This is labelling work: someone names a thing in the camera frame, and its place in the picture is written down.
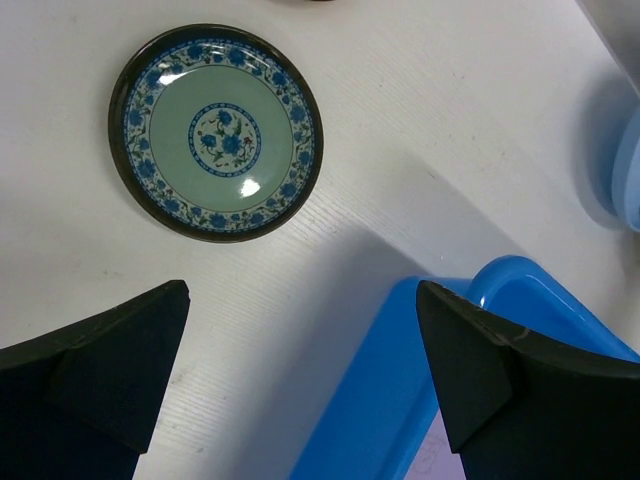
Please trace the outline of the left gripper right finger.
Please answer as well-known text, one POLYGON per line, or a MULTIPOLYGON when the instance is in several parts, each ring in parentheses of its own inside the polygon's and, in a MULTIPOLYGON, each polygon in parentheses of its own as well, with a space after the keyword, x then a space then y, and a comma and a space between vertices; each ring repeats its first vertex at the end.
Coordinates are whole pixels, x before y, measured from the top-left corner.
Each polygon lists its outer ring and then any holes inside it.
POLYGON ((431 281, 416 308, 467 478, 638 478, 638 363, 556 341, 431 281))

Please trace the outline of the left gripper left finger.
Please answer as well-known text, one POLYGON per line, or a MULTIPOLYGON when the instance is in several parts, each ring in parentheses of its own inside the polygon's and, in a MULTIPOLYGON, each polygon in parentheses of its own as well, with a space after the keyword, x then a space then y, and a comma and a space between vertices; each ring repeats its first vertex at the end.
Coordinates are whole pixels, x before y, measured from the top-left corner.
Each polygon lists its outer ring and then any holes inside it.
POLYGON ((4 479, 130 479, 150 446, 190 306, 171 280, 1 351, 4 479))

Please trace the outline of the purple plastic plate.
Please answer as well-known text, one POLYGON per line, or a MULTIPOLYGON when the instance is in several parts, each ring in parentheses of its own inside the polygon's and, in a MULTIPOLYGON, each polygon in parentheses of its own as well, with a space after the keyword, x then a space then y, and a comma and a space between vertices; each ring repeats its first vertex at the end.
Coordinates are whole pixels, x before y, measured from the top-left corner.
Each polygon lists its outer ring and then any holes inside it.
POLYGON ((451 452, 444 422, 437 411, 405 480, 465 480, 460 456, 451 452))

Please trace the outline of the light blue plastic plate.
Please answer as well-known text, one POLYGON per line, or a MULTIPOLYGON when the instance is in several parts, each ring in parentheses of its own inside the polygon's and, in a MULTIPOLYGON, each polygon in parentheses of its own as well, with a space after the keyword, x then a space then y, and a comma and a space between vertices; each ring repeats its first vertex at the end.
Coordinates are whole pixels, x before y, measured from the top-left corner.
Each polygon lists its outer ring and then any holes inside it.
POLYGON ((618 218, 639 231, 639 107, 621 137, 612 168, 611 196, 618 218))

